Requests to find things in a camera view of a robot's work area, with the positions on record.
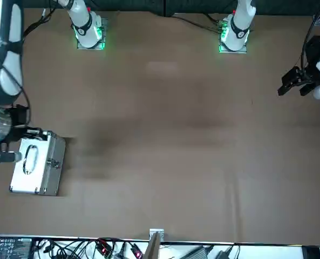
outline wire bundle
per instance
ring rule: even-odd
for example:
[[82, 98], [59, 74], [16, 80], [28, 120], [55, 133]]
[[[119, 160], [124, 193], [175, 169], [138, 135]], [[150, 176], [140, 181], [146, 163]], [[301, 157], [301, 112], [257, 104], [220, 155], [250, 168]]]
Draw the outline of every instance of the wire bundle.
[[30, 34], [33, 30], [35, 30], [40, 25], [45, 24], [45, 23], [47, 23], [47, 22], [49, 22], [51, 20], [53, 13], [55, 12], [55, 10], [58, 7], [58, 1], [59, 0], [57, 0], [56, 6], [53, 9], [51, 7], [51, 1], [52, 0], [49, 0], [49, 7], [50, 7], [49, 14], [45, 15], [46, 9], [44, 9], [44, 12], [42, 13], [41, 18], [38, 21], [30, 24], [29, 27], [26, 28], [26, 30], [23, 32], [23, 41], [25, 40], [25, 37], [28, 36], [28, 34]]
[[[34, 253], [37, 252], [39, 259], [41, 259], [39, 251], [42, 250], [46, 244], [49, 244], [48, 246], [45, 247], [43, 253], [48, 253], [51, 259], [60, 259], [60, 258], [81, 259], [83, 255], [85, 255], [86, 258], [89, 258], [87, 255], [86, 249], [91, 243], [95, 243], [94, 252], [92, 256], [92, 259], [94, 259], [98, 243], [112, 242], [112, 251], [107, 258], [107, 259], [111, 259], [115, 249], [115, 243], [117, 241], [125, 242], [124, 240], [121, 240], [118, 238], [106, 237], [106, 238], [98, 238], [98, 239], [74, 240], [65, 246], [61, 246], [60, 244], [58, 244], [52, 239], [45, 239], [45, 240], [41, 239], [37, 241], [37, 245], [33, 246], [32, 255], [34, 255]], [[78, 243], [77, 246], [74, 249], [71, 249], [70, 247], [76, 243]], [[55, 247], [58, 248], [56, 253], [53, 252]]]
[[319, 9], [316, 13], [316, 15], [314, 16], [313, 18], [313, 21], [310, 25], [310, 28], [309, 30], [307, 31], [307, 34], [306, 34], [306, 37], [305, 37], [305, 40], [304, 40], [304, 44], [302, 45], [302, 51], [301, 51], [301, 56], [300, 56], [300, 66], [301, 66], [301, 72], [303, 73], [305, 79], [310, 83], [311, 82], [311, 79], [306, 75], [306, 71], [305, 71], [305, 63], [304, 63], [304, 56], [305, 56], [305, 49], [306, 49], [306, 45], [307, 45], [307, 42], [309, 40], [309, 37], [312, 33], [312, 30], [313, 30], [313, 27], [315, 26], [315, 24], [317, 23], [317, 21], [320, 21], [320, 6], [319, 6]]
[[191, 21], [189, 19], [186, 19], [186, 18], [183, 18], [183, 17], [180, 17], [180, 16], [176, 16], [176, 15], [173, 15], [172, 18], [176, 18], [176, 19], [179, 19], [179, 20], [182, 20], [182, 21], [185, 21], [189, 24], [192, 24], [192, 25], [195, 25], [201, 29], [205, 29], [205, 30], [208, 30], [208, 31], [211, 31], [213, 33], [216, 33], [216, 34], [220, 34], [222, 33], [222, 27], [220, 26], [220, 20], [215, 20], [213, 19], [210, 15], [208, 14], [205, 14], [205, 16], [208, 17], [208, 19], [215, 25], [215, 26], [205, 26], [205, 25], [202, 25], [202, 24], [199, 24], [199, 23], [196, 23], [194, 21]]

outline black cable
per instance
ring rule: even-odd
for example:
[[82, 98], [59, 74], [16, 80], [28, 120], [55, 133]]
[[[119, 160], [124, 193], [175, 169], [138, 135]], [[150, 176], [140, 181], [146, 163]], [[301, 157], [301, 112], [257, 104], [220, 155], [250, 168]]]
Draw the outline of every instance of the black cable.
[[83, 247], [82, 250], [78, 253], [79, 258], [83, 255], [83, 253], [85, 253], [85, 256], [88, 258], [86, 254], [86, 248], [89, 246], [91, 242], [92, 242], [91, 240], [87, 240], [87, 244], [85, 245], [85, 247]]
[[305, 65], [304, 65], [304, 55], [305, 55], [306, 45], [307, 45], [307, 42], [308, 42], [309, 37], [310, 37], [310, 35], [311, 35], [312, 29], [313, 29], [313, 27], [315, 26], [317, 20], [319, 20], [319, 19], [320, 19], [320, 7], [319, 7], [319, 10], [318, 10], [318, 12], [316, 13], [314, 19], [313, 19], [313, 21], [312, 21], [312, 23], [311, 23], [308, 31], [307, 31], [307, 34], [306, 34], [306, 37], [305, 37], [305, 40], [304, 40], [304, 44], [303, 44], [303, 46], [302, 46], [301, 57], [300, 57], [300, 59], [301, 59], [301, 60], [300, 60], [300, 61], [301, 61], [301, 62], [300, 62], [300, 63], [301, 63], [301, 71], [302, 71], [304, 77], [305, 77], [307, 80], [309, 80], [309, 81], [311, 81], [311, 79], [306, 75]]
[[95, 248], [94, 248], [94, 253], [93, 253], [93, 259], [95, 257], [95, 252], [96, 252], [96, 243], [95, 243]]
[[55, 12], [55, 10], [57, 9], [58, 7], [58, 1], [57, 0], [57, 4], [56, 6], [52, 9], [51, 5], [50, 5], [50, 12], [48, 15], [46, 16], [41, 16], [41, 18], [37, 21], [37, 22], [34, 22], [32, 24], [30, 24], [28, 26], [28, 28], [26, 28], [26, 30], [23, 32], [23, 42], [25, 41], [25, 37], [28, 36], [33, 30], [35, 30], [36, 28], [38, 28], [40, 25], [44, 24], [44, 23], [47, 23], [50, 21], [50, 19], [52, 18], [52, 15], [53, 13]]
[[218, 24], [220, 20], [216, 20], [213, 17], [211, 17], [209, 14], [204, 13], [204, 15], [213, 23], [213, 24]]
[[227, 9], [228, 7], [230, 7], [234, 2], [236, 2], [237, 0], [232, 0], [232, 1], [230, 1], [223, 9], [222, 9], [222, 11], [221, 11], [221, 13], [222, 12], [224, 12], [225, 11], [225, 9]]
[[237, 250], [237, 252], [236, 252], [236, 254], [234, 256], [234, 259], [239, 259], [240, 249], [241, 249], [241, 247], [238, 246], [238, 250]]
[[213, 28], [213, 27], [204, 26], [204, 25], [201, 25], [201, 24], [199, 24], [199, 23], [190, 21], [190, 20], [188, 20], [188, 19], [185, 19], [185, 18], [182, 18], [182, 17], [179, 17], [179, 16], [172, 16], [172, 18], [176, 18], [176, 19], [185, 21], [185, 22], [187, 22], [187, 23], [189, 23], [189, 24], [195, 25], [195, 26], [197, 26], [197, 27], [199, 27], [199, 28], [202, 28], [202, 29], [211, 31], [211, 32], [213, 32], [213, 33], [220, 33], [220, 30], [219, 30], [219, 29], [215, 29], [215, 28]]
[[111, 258], [112, 258], [112, 255], [113, 255], [113, 252], [114, 252], [115, 241], [113, 240], [112, 242], [113, 242], [112, 251], [111, 251], [111, 253], [110, 253], [110, 255], [109, 255], [108, 259], [111, 259]]
[[31, 105], [30, 105], [30, 100], [29, 97], [24, 89], [24, 87], [22, 87], [19, 82], [17, 81], [17, 79], [13, 76], [13, 74], [4, 66], [3, 62], [0, 60], [0, 65], [2, 66], [2, 68], [5, 70], [5, 72], [8, 74], [8, 76], [18, 85], [19, 89], [21, 90], [21, 92], [24, 95], [25, 101], [26, 101], [26, 105], [28, 107], [28, 119], [26, 120], [25, 126], [28, 126], [29, 123], [31, 122]]
[[235, 243], [232, 244], [230, 247], [228, 247], [227, 250], [225, 251], [228, 256], [229, 256], [230, 252], [232, 251], [234, 245], [235, 245]]

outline cable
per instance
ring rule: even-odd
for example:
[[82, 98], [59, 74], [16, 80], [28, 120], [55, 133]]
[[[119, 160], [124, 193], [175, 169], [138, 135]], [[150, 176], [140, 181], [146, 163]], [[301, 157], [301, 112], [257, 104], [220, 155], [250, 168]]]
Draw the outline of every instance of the cable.
[[204, 13], [204, 15], [213, 23], [213, 24], [218, 24], [220, 20], [216, 20], [213, 17], [211, 17], [209, 14]]
[[235, 243], [232, 244], [230, 247], [227, 248], [227, 250], [225, 251], [226, 254], [229, 256], [230, 252], [232, 251], [233, 247], [235, 246]]
[[57, 0], [57, 4], [53, 9], [51, 7], [51, 4], [49, 3], [49, 6], [50, 6], [49, 14], [45, 16], [45, 13], [43, 13], [41, 15], [41, 18], [37, 22], [34, 22], [34, 23], [30, 24], [28, 26], [28, 28], [26, 28], [26, 30], [23, 32], [23, 42], [25, 41], [25, 37], [28, 36], [33, 30], [38, 28], [40, 25], [50, 21], [50, 19], [52, 18], [52, 14], [55, 12], [55, 10], [58, 7], [58, 4], [59, 4], [58, 2], [59, 2], [59, 0]]
[[94, 248], [94, 253], [93, 253], [93, 259], [95, 257], [95, 252], [96, 252], [96, 243], [95, 243], [95, 248]]
[[307, 31], [307, 34], [306, 34], [306, 37], [305, 37], [305, 40], [304, 40], [304, 44], [302, 46], [301, 57], [300, 57], [300, 59], [301, 59], [300, 60], [301, 71], [302, 71], [304, 77], [309, 81], [311, 81], [311, 79], [306, 75], [305, 65], [304, 65], [304, 55], [305, 55], [306, 45], [307, 45], [308, 39], [309, 39], [309, 37], [311, 35], [312, 29], [315, 26], [317, 20], [319, 20], [319, 19], [320, 19], [320, 7], [319, 7], [319, 10], [318, 10], [317, 14], [315, 15], [315, 17], [313, 19], [308, 31]]
[[189, 24], [195, 25], [195, 26], [197, 26], [197, 27], [199, 27], [199, 28], [202, 28], [202, 29], [211, 31], [211, 32], [213, 32], [213, 33], [221, 33], [221, 31], [220, 31], [219, 29], [216, 29], [216, 28], [214, 28], [214, 27], [204, 26], [204, 25], [201, 25], [201, 24], [196, 23], [196, 22], [192, 22], [192, 21], [190, 21], [190, 20], [188, 20], [188, 19], [185, 19], [185, 18], [182, 18], [182, 17], [179, 17], [179, 16], [172, 16], [172, 18], [176, 18], [176, 19], [185, 21], [185, 22], [187, 22], [187, 23], [189, 23]]
[[230, 7], [234, 2], [236, 2], [237, 0], [232, 0], [232, 1], [230, 1], [223, 9], [222, 9], [222, 11], [221, 11], [221, 13], [222, 12], [224, 12], [225, 11], [225, 9], [227, 9], [228, 7]]
[[14, 81], [19, 89], [21, 90], [21, 92], [24, 95], [25, 101], [26, 101], [26, 105], [28, 107], [29, 113], [28, 113], [28, 119], [26, 120], [25, 126], [28, 126], [29, 123], [31, 122], [31, 105], [30, 105], [30, 100], [29, 97], [24, 89], [24, 87], [22, 87], [19, 82], [17, 81], [17, 79], [13, 76], [13, 74], [4, 66], [3, 62], [0, 60], [0, 65], [2, 66], [2, 68], [5, 70], [5, 72], [8, 74], [8, 76], [12, 79], [12, 81]]
[[239, 259], [240, 249], [241, 249], [241, 247], [238, 246], [238, 250], [237, 250], [237, 252], [235, 253], [234, 259]]

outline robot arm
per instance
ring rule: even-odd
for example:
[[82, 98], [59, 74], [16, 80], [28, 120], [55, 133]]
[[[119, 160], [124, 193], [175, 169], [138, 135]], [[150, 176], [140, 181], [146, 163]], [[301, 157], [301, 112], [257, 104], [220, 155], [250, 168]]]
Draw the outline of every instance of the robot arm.
[[[84, 0], [55, 0], [65, 8], [80, 44], [89, 49], [101, 41], [101, 17], [89, 12]], [[21, 138], [45, 140], [40, 128], [28, 127], [27, 107], [12, 105], [23, 90], [23, 7], [22, 0], [0, 0], [0, 162], [13, 162], [16, 155], [3, 144]]]
[[228, 25], [221, 37], [223, 47], [230, 52], [239, 51], [244, 47], [255, 14], [255, 0], [238, 0], [235, 13], [224, 19]]

